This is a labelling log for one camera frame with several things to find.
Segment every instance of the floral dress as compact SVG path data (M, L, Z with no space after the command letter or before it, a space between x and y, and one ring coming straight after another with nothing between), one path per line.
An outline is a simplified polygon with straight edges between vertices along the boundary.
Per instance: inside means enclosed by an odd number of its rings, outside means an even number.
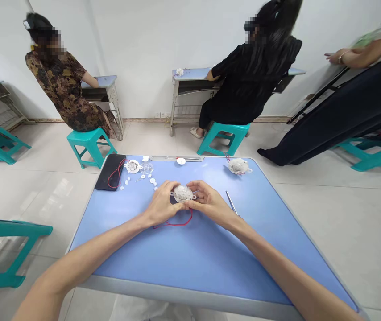
M69 52L48 64L32 51L26 54L25 62L70 128L78 132L101 128L110 138L103 110L82 96L80 82L86 70Z

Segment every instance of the white wall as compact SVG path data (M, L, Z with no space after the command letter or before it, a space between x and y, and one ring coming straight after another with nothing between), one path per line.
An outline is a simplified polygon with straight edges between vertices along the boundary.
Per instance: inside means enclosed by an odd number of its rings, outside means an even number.
M61 30L66 48L90 73L118 76L122 116L143 118L170 109L172 69L211 66L243 43L244 22L264 0L30 2ZM24 0L0 0L0 79L10 84L28 117L58 118L25 65L26 11ZM381 0L304 0L294 31L303 47L294 66L308 73L274 95L263 114L289 114L332 72L323 54L350 45L380 21Z

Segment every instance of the tiled floor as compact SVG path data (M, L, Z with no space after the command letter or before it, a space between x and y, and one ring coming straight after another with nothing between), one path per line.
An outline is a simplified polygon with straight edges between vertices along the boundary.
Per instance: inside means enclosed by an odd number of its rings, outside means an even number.
M123 154L196 154L200 140L190 125L169 136L163 124L127 124L124 140L112 140ZM372 320L381 320L381 169L352 170L328 151L299 166L277 167L256 150L275 146L283 124L253 124L236 156L255 159L294 211ZM21 149L14 165L0 162L0 219L22 219L54 227L21 267L27 277L17 289L0 289L0 321L10 320L35 279L60 258L79 223L98 169L81 169L62 123L22 125L14 134L32 145ZM19 251L16 239L0 239L0 261ZM66 297L60 321L107 321L115 302L111 293L78 288ZM228 315L230 321L255 318Z

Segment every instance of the black clothing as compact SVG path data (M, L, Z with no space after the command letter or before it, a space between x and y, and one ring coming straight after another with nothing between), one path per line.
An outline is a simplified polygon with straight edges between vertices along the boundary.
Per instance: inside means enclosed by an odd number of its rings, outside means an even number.
M208 119L224 124L252 122L287 75L301 46L302 41L292 36L275 54L261 43L239 45L211 70L214 78L225 77L225 81L217 94L204 103L201 125Z
M301 119L277 147L260 154L300 164L381 123L381 62L350 80Z

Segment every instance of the black smartphone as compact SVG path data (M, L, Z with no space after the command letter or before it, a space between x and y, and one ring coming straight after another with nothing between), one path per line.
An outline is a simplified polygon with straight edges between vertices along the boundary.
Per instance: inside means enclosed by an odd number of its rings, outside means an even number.
M124 164L122 164L119 169L118 166L125 158L125 155L118 154L110 154L107 156L103 169L101 170L100 176L98 177L98 181L95 185L95 189L108 191L116 191L118 189L119 177L122 169L124 168Z

